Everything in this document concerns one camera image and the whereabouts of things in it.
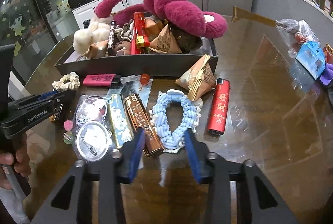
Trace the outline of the person's left hand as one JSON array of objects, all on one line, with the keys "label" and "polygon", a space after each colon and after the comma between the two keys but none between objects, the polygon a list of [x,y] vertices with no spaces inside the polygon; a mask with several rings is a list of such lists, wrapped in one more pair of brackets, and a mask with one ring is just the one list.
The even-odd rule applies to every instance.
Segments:
[{"label": "person's left hand", "polygon": [[15,152],[15,156],[12,153],[1,150],[1,165],[14,165],[14,169],[23,177],[31,175],[32,170],[29,165],[30,158],[27,152],[27,135],[24,133],[21,137],[20,147]]}]

